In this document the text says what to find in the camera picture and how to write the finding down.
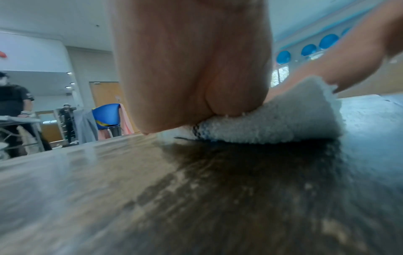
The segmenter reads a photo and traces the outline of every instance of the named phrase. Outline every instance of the table surface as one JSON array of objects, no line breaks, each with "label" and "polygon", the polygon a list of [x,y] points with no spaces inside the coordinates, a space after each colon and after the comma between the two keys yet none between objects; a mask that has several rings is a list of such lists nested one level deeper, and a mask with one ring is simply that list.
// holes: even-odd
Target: table surface
[{"label": "table surface", "polygon": [[403,107],[341,111],[338,140],[140,135],[2,162],[0,253],[401,255]]}]

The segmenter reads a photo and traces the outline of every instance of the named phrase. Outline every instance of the ceiling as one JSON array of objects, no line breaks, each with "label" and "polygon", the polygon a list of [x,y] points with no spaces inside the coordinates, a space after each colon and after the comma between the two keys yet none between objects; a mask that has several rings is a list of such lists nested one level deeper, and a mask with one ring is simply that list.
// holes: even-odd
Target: ceiling
[{"label": "ceiling", "polygon": [[67,73],[55,72],[28,72],[7,71],[10,83],[25,87],[35,96],[58,96],[66,95],[71,89],[71,77]]},{"label": "ceiling", "polygon": [[[282,39],[356,0],[270,0],[275,39]],[[111,50],[104,0],[0,1],[0,28],[41,34],[66,46]]]}]

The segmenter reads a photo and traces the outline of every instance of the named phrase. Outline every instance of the wooden door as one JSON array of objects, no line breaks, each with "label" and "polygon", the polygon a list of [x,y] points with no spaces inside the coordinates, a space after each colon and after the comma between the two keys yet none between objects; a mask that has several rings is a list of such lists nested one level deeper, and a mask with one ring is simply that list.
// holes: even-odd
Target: wooden door
[{"label": "wooden door", "polygon": [[92,96],[94,97],[95,106],[99,107],[107,104],[119,103],[125,106],[127,115],[129,116],[134,132],[140,132],[131,117],[126,98],[119,85],[119,82],[90,82]]}]

